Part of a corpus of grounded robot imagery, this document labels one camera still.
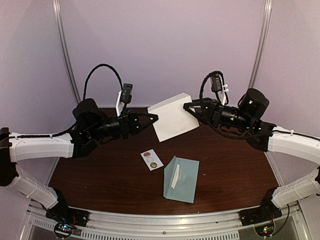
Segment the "beige decorated lined sheet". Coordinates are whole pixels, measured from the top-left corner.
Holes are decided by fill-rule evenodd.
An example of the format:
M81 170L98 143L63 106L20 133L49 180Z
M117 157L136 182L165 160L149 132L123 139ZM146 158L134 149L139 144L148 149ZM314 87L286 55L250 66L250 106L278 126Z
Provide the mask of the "beige decorated lined sheet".
M191 103L192 98L180 93L147 108L149 114L157 115L153 124L159 142L164 142L198 128L198 120L184 110L184 104Z

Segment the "white sticker sheet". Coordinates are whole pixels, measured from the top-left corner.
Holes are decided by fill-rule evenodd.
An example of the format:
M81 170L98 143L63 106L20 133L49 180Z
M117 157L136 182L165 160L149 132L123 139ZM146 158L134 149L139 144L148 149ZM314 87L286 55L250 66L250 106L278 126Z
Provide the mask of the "white sticker sheet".
M164 166L153 149L142 152L140 155L150 171L159 169Z

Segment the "white letter paper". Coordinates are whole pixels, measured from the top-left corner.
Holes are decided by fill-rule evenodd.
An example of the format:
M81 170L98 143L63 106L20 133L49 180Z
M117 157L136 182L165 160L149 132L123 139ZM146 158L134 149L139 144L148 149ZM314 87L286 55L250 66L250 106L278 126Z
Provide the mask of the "white letter paper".
M180 164L177 164L176 168L175 168L175 171L174 171L174 175L172 177L171 185L170 185L170 187L172 189L174 189L176 187L176 184L178 182L179 176L180 176Z

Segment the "light blue envelope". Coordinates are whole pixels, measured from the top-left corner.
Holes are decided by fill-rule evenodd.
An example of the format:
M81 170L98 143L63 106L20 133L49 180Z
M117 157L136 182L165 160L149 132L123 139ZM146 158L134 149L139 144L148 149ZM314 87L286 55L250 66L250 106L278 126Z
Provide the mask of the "light blue envelope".
M174 189L171 188L172 177L177 164L180 164L179 178ZM200 162L174 156L164 168L163 197L165 199L190 203L195 201L195 193Z

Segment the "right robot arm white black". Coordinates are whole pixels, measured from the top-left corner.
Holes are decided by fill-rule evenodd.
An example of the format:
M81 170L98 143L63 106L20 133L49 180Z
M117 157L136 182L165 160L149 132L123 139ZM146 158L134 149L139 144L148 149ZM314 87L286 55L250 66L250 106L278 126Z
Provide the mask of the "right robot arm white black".
M185 103L183 109L223 137L245 140L252 148L265 153L287 154L318 164L319 137L262 121L261 117L268 106L269 100L262 92L249 88L237 107L223 105L211 98L200 98ZM276 209L319 193L320 169L316 168L287 185L268 190L256 210L256 216L259 220L266 221Z

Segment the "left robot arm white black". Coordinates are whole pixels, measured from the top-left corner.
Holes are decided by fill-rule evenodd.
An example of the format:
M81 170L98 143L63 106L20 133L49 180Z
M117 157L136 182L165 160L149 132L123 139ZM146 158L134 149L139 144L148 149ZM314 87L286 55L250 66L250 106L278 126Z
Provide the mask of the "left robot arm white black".
M18 167L22 160L41 158L84 158L98 145L110 140L127 139L155 123L159 118L152 113L125 110L118 116L107 116L92 98L81 101L72 111L76 123L69 129L53 134L22 135L0 130L0 185L15 188L18 192L39 202L44 209L61 222L72 218L63 194L38 183Z

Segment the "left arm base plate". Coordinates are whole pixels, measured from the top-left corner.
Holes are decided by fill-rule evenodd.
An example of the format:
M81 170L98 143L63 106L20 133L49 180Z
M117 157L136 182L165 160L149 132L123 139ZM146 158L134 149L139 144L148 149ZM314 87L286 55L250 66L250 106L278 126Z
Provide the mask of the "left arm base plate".
M71 208L66 216L59 217L47 211L45 217L61 224L68 224L76 227L86 227L89 219L89 212L86 210Z

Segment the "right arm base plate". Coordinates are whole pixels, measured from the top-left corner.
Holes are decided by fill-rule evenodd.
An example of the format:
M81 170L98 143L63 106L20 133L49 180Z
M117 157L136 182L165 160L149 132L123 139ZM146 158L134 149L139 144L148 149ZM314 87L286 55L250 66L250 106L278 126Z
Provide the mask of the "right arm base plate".
M242 226L256 225L264 222L270 222L275 218L282 216L279 209L268 211L260 207L244 209L239 212Z

